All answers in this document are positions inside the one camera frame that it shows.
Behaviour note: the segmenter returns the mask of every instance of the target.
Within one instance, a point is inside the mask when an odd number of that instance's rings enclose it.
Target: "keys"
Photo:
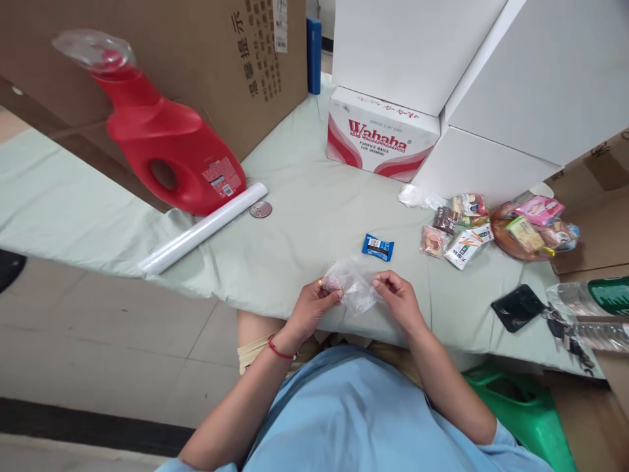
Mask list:
[[[548,323],[548,329],[552,335],[562,343],[564,349],[568,351],[570,354],[577,356],[577,360],[579,361],[579,366],[587,372],[589,375],[594,377],[592,373],[592,369],[595,367],[594,362],[590,359],[579,342],[577,341],[575,335],[575,329],[567,324],[562,318],[561,315],[554,309],[545,311],[543,313],[543,317],[546,318],[546,323]]]

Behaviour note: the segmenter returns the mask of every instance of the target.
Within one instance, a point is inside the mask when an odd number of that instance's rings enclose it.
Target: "clear bottle cap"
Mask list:
[[[52,41],[52,46],[102,79],[128,79],[140,73],[129,43],[102,31],[64,31]]]

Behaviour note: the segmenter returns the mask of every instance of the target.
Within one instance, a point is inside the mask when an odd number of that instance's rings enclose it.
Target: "green bottle label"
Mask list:
[[[629,316],[629,277],[589,281],[588,291],[610,315]]]

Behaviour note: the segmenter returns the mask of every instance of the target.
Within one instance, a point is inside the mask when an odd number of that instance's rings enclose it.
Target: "light blue shirt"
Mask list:
[[[325,350],[284,381],[243,470],[552,472],[500,423],[490,445],[476,446],[423,390],[355,345]],[[158,471],[192,469],[173,459]]]

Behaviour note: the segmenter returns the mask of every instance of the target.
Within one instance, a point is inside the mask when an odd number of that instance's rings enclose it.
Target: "white box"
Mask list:
[[[505,3],[337,0],[333,80],[439,116]]]
[[[330,99],[328,158],[409,182],[439,139],[439,120],[343,87]]]
[[[441,126],[441,138],[412,184],[442,197],[482,193],[495,206],[562,169],[443,122]]]
[[[566,165],[629,125],[628,45],[626,1],[510,0],[446,121]]]

